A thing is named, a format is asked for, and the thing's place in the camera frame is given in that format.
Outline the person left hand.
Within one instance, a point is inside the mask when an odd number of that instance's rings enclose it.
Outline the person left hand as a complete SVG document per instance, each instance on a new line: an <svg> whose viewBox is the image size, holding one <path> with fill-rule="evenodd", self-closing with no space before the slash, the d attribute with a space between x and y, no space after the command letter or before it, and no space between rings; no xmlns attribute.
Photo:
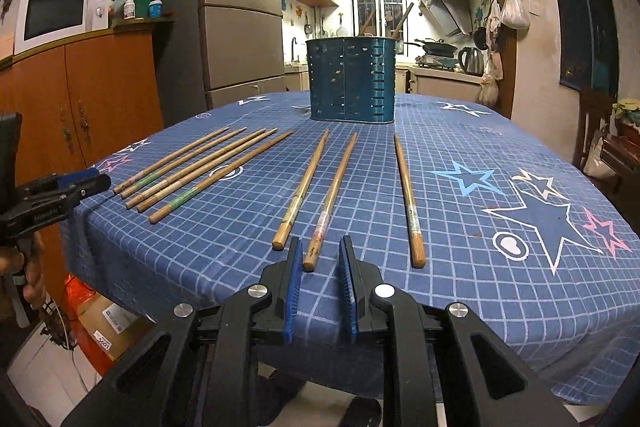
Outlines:
<svg viewBox="0 0 640 427"><path fill-rule="evenodd" d="M32 309L38 310L46 300L41 256L44 253L39 232L32 234L32 247L27 255L16 247L1 247L0 272L2 275L24 270L26 283L23 296Z"/></svg>

